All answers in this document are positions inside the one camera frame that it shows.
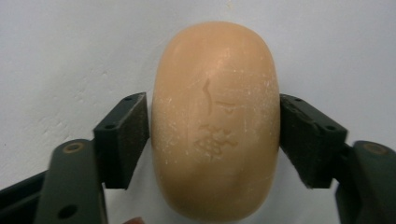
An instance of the soap bar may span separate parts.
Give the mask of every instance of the soap bar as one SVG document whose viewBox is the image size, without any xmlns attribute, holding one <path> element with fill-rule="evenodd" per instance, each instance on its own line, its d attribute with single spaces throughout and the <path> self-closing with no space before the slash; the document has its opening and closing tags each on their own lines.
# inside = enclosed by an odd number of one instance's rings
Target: soap bar
<svg viewBox="0 0 396 224">
<path fill-rule="evenodd" d="M 257 210 L 274 177 L 279 90 L 264 41 L 225 21 L 168 44 L 155 80 L 151 141 L 158 185 L 181 215 L 231 221 Z"/>
</svg>

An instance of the white wall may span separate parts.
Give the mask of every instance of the white wall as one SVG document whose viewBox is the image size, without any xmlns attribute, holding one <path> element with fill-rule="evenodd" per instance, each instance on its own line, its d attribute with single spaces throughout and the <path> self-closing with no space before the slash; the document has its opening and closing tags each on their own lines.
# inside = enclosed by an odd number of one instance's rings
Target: white wall
<svg viewBox="0 0 396 224">
<path fill-rule="evenodd" d="M 62 142 L 91 139 L 122 97 L 151 93 L 166 43 L 200 21 L 234 21 L 261 35 L 281 91 L 348 128 L 349 144 L 396 148 L 395 10 L 391 0 L 2 0 L 0 189 L 45 170 Z M 106 192 L 110 223 L 196 223 L 163 201 L 150 153 L 148 144 L 127 191 Z M 281 153 L 269 198 L 239 223 L 338 223 L 334 189 L 305 189 Z"/>
</svg>

